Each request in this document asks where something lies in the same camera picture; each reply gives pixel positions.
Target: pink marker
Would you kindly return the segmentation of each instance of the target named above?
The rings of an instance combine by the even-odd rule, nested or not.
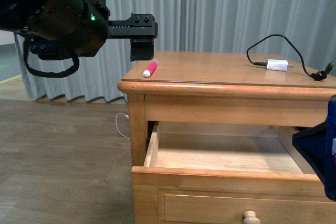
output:
[[[143,72],[143,76],[144,77],[150,77],[153,72],[155,71],[155,69],[157,68],[157,66],[159,65],[159,61],[157,59],[155,59],[148,67],[147,69]]]

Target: table leg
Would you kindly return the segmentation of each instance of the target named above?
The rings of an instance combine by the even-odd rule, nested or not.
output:
[[[131,133],[132,166],[143,166],[146,157],[148,122],[145,115],[145,96],[128,94]]]

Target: gray curtain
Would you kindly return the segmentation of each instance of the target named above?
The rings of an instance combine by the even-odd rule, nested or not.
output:
[[[155,50],[245,52],[277,33],[293,42],[308,66],[322,70],[336,61],[336,0],[107,0],[107,6],[110,19],[127,19],[131,12],[153,14],[159,24]],[[270,38],[252,52],[299,61],[282,38]],[[117,84],[133,66],[128,40],[108,40],[94,58],[82,58],[80,63],[77,73],[60,80],[34,77],[23,68],[28,92],[35,98],[65,94],[68,100],[80,95],[107,101],[123,96]],[[60,71],[70,62],[31,57],[30,64]]]

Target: drawer knob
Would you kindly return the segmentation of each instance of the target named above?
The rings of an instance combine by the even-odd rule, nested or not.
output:
[[[256,217],[256,213],[253,211],[246,211],[243,214],[243,224],[260,224],[260,220]]]

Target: black bracket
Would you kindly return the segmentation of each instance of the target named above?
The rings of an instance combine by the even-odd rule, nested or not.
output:
[[[127,20],[109,21],[108,39],[131,39],[131,60],[151,60],[158,27],[152,14],[133,14]]]
[[[292,144],[324,184],[326,196],[336,201],[336,95],[328,103],[326,121],[294,134]]]

